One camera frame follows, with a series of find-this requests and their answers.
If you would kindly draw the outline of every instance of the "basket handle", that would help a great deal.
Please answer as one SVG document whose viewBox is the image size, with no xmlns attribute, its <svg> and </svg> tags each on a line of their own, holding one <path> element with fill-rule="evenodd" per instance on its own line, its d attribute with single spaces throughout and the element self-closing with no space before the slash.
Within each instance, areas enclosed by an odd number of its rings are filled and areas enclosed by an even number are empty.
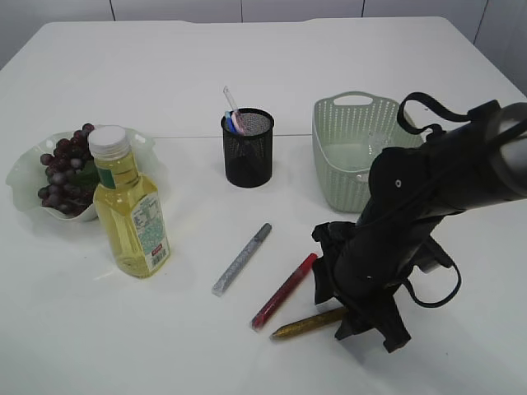
<svg viewBox="0 0 527 395">
<path fill-rule="evenodd" d="M 367 97 L 368 99 L 371 99 L 371 100 L 372 100 L 371 103 L 374 103 L 374 102 L 376 102 L 377 100 L 380 99 L 379 96 L 371 95 L 371 94 L 369 94 L 369 93 L 367 93 L 367 92 L 361 92 L 361 91 L 350 91 L 350 92 L 344 92 L 344 93 L 341 93 L 341 94 L 339 94 L 339 95 L 335 95 L 335 96 L 333 96 L 333 97 L 329 97 L 329 99 L 333 101 L 333 104 L 334 104 L 334 105 L 337 105 L 337 104 L 335 103 L 335 100 L 337 100 L 337 99 L 341 99 L 341 98 L 343 98 L 343 97 L 348 97 L 348 96 Z"/>
</svg>

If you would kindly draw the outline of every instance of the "black mesh pen holder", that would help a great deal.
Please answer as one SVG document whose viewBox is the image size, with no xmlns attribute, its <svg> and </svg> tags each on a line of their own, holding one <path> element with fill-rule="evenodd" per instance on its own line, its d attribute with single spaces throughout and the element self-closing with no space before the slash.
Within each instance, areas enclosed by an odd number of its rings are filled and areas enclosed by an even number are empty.
<svg viewBox="0 0 527 395">
<path fill-rule="evenodd" d="M 245 135 L 233 133 L 222 118 L 225 174 L 234 185 L 254 188 L 273 172 L 273 117 L 261 109 L 240 109 Z"/>
</svg>

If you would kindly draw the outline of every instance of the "white cap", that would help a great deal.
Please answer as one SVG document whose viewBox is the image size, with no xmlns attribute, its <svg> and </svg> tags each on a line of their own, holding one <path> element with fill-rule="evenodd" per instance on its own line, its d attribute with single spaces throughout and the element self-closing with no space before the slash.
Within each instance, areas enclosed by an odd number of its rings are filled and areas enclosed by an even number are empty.
<svg viewBox="0 0 527 395">
<path fill-rule="evenodd" d="M 104 126 L 88 136 L 90 152 L 100 160 L 117 160 L 125 157 L 131 150 L 126 131 L 120 126 Z"/>
</svg>

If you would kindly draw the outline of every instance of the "plastic basket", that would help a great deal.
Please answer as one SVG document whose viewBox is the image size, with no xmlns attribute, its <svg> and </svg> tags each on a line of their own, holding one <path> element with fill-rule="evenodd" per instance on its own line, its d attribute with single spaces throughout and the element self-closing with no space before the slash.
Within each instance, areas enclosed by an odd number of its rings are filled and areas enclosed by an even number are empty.
<svg viewBox="0 0 527 395">
<path fill-rule="evenodd" d="M 335 104 L 336 99 L 346 96 L 362 96 L 371 102 L 367 105 Z M 364 209 L 370 198 L 371 162 L 382 147 L 409 148 L 422 144 L 421 137 L 399 126 L 398 109 L 399 103 L 394 100 L 357 91 L 315 103 L 315 167 L 324 197 L 335 210 L 361 212 Z"/>
</svg>

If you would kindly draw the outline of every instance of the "oil bottle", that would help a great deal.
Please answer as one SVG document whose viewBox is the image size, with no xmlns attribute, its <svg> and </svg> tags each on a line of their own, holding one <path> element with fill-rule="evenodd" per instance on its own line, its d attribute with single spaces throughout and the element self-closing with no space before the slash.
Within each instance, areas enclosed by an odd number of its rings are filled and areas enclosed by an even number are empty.
<svg viewBox="0 0 527 395">
<path fill-rule="evenodd" d="M 117 266 L 149 277 L 170 255 L 157 186 L 138 172 L 123 128 L 97 128 L 88 142 L 100 176 L 93 201 Z"/>
</svg>

